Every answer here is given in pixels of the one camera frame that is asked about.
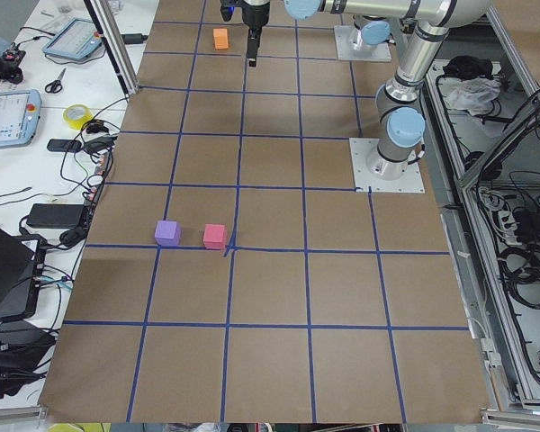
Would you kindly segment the pink foam cube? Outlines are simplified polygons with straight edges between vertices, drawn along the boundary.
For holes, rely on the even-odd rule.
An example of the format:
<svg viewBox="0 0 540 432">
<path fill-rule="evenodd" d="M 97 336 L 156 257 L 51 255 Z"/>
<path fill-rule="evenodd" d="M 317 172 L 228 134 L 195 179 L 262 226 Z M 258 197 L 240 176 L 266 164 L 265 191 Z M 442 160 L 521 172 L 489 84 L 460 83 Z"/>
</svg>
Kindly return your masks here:
<svg viewBox="0 0 540 432">
<path fill-rule="evenodd" d="M 226 226 L 223 224 L 206 224 L 204 226 L 202 241 L 207 249 L 224 249 L 227 242 Z"/>
</svg>

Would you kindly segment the brown paper table cover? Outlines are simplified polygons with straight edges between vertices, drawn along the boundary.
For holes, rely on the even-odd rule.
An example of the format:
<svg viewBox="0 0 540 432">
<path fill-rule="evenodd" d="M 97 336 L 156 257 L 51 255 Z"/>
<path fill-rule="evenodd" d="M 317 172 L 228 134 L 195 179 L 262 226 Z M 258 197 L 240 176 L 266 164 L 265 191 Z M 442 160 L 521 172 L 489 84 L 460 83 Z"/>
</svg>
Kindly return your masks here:
<svg viewBox="0 0 540 432">
<path fill-rule="evenodd" d="M 55 421 L 474 423 L 484 364 L 431 190 L 355 191 L 397 61 L 273 3 L 217 51 L 215 1 L 162 1 L 41 403 Z M 157 221 L 177 221 L 161 247 Z M 207 249 L 206 224 L 227 228 Z"/>
</svg>

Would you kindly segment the black laptop computer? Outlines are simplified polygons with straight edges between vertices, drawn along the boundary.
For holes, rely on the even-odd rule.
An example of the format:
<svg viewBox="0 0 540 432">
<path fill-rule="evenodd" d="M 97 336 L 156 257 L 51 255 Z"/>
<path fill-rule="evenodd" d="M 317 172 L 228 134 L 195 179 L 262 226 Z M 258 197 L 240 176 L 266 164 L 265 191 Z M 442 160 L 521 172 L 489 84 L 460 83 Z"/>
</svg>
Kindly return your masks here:
<svg viewBox="0 0 540 432">
<path fill-rule="evenodd" d="M 0 229 L 0 322 L 31 317 L 40 292 L 46 240 L 38 234 L 11 236 Z"/>
</svg>

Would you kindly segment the black power strip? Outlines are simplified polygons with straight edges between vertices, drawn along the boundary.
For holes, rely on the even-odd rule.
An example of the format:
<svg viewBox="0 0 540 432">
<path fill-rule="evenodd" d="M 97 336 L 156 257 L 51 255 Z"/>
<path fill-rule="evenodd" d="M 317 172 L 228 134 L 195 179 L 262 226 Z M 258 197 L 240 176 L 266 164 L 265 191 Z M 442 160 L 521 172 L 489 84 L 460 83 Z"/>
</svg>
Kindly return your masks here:
<svg viewBox="0 0 540 432">
<path fill-rule="evenodd" d="M 102 196 L 106 179 L 113 168 L 113 148 L 94 153 L 91 159 L 95 162 L 94 172 L 86 179 L 87 189 L 84 192 L 85 219 L 84 225 L 89 228 L 94 218 L 97 204 Z"/>
</svg>

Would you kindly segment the aluminium frame post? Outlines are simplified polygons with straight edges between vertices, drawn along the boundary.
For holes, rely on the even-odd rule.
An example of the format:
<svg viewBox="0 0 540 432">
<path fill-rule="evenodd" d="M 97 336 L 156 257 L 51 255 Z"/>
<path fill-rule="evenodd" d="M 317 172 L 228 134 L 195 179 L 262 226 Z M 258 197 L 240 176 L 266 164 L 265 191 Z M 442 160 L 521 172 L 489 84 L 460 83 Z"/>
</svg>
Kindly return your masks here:
<svg viewBox="0 0 540 432">
<path fill-rule="evenodd" d="M 103 0 L 85 0 L 84 4 L 101 37 L 122 92 L 126 96 L 135 95 L 139 81 L 110 6 Z"/>
</svg>

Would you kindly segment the upper teach pendant tablet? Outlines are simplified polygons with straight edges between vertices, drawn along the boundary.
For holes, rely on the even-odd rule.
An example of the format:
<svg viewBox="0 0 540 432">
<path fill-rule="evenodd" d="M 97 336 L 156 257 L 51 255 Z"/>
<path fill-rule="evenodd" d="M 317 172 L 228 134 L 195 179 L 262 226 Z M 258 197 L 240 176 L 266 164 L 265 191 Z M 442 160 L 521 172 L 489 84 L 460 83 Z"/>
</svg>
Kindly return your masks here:
<svg viewBox="0 0 540 432">
<path fill-rule="evenodd" d="M 42 48 L 42 52 L 54 58 L 83 62 L 101 46 L 94 23 L 73 18 Z"/>
</svg>

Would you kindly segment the purple foam cube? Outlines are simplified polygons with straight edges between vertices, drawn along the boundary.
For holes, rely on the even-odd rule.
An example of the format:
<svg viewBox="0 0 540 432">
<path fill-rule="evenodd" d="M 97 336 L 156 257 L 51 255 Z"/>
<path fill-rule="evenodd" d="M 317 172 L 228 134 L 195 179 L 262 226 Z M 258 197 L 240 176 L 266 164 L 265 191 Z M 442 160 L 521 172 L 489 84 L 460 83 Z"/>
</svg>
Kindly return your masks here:
<svg viewBox="0 0 540 432">
<path fill-rule="evenodd" d="M 154 238 L 161 247 L 177 247 L 180 244 L 181 226 L 174 220 L 158 220 Z"/>
</svg>

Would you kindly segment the black handled scissors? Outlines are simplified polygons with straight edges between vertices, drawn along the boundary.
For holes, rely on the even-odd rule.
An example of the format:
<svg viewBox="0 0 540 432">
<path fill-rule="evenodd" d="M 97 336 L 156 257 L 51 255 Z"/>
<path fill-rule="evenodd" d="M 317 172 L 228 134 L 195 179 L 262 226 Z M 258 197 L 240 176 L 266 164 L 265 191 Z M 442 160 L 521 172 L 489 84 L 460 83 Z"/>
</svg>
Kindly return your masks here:
<svg viewBox="0 0 540 432">
<path fill-rule="evenodd" d="M 63 89 L 62 80 L 65 74 L 66 74 L 66 69 L 63 68 L 54 80 L 52 80 L 51 82 L 47 83 L 44 86 L 44 92 L 50 95 L 56 95 L 60 93 Z"/>
</svg>

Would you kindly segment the black and white cloth pile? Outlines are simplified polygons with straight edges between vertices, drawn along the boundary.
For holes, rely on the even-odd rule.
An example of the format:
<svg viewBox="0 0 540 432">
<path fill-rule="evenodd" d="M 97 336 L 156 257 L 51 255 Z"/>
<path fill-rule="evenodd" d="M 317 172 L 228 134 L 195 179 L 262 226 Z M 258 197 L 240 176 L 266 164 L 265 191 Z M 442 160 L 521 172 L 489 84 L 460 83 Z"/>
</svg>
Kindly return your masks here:
<svg viewBox="0 0 540 432">
<path fill-rule="evenodd" d="M 448 109 L 470 115 L 488 114 L 500 95 L 501 83 L 493 77 L 493 63 L 486 58 L 456 56 L 443 67 L 446 77 L 457 78 L 452 92 L 445 97 Z"/>
</svg>

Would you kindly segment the yellow tape roll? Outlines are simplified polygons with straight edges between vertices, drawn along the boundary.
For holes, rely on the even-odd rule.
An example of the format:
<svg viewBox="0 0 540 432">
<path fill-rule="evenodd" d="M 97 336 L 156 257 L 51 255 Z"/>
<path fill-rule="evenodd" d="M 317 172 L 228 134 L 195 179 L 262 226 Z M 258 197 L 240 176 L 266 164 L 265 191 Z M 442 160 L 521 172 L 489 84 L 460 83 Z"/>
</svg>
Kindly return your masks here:
<svg viewBox="0 0 540 432">
<path fill-rule="evenodd" d="M 70 105 L 63 112 L 63 119 L 68 126 L 79 131 L 86 123 L 94 118 L 91 110 L 84 104 L 77 103 Z"/>
</svg>

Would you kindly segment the lower teach pendant tablet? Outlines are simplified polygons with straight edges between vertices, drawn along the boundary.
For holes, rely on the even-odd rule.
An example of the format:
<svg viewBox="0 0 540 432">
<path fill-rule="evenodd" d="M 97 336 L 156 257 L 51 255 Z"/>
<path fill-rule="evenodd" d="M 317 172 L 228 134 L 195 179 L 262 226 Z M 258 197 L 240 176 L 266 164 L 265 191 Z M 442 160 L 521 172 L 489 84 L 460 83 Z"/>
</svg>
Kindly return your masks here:
<svg viewBox="0 0 540 432">
<path fill-rule="evenodd" d="M 37 90 L 0 93 L 0 149 L 28 145 L 35 136 L 41 112 Z"/>
</svg>

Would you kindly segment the orange foam cube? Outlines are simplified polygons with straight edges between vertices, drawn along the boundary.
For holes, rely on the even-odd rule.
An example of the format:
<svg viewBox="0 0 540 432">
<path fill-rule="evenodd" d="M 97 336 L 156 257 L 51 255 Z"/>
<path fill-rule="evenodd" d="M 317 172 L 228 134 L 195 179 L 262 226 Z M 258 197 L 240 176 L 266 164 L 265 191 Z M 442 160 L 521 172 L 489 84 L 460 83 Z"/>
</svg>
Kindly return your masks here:
<svg viewBox="0 0 540 432">
<path fill-rule="evenodd" d="M 212 30 L 212 37 L 216 50 L 227 50 L 229 48 L 229 33 L 226 28 L 214 28 Z"/>
</svg>

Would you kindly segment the black smartphone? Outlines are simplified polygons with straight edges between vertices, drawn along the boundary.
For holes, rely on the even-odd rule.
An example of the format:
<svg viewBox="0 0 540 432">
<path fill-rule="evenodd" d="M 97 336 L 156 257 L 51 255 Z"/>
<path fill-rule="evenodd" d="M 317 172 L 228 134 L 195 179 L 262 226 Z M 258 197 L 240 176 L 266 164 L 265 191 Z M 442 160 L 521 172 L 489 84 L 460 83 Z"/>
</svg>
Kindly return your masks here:
<svg viewBox="0 0 540 432">
<path fill-rule="evenodd" d="M 82 147 L 82 142 L 77 139 L 50 139 L 47 144 L 50 152 L 77 153 Z"/>
</svg>

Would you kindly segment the black power adapter brick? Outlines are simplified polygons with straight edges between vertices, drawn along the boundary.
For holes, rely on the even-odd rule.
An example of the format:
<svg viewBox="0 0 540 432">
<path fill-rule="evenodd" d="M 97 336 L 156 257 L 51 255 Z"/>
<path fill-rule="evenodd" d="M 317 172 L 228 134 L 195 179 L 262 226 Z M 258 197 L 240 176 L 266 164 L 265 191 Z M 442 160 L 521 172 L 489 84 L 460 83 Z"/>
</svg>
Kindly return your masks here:
<svg viewBox="0 0 540 432">
<path fill-rule="evenodd" d="M 38 229 L 72 229 L 80 224 L 85 210 L 83 204 L 35 203 L 26 223 Z"/>
</svg>

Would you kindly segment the teach pendant tablet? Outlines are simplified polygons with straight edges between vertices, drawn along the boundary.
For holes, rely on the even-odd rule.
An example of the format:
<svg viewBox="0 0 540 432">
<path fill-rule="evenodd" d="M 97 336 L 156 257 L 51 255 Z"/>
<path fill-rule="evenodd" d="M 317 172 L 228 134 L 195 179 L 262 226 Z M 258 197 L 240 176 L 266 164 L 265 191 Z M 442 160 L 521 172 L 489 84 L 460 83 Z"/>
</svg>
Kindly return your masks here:
<svg viewBox="0 0 540 432">
<path fill-rule="evenodd" d="M 0 149 L 28 145 L 35 136 L 41 112 L 37 90 L 0 93 Z"/>
<path fill-rule="evenodd" d="M 94 23 L 73 18 L 42 48 L 42 52 L 54 58 L 83 62 L 101 46 Z"/>
</svg>

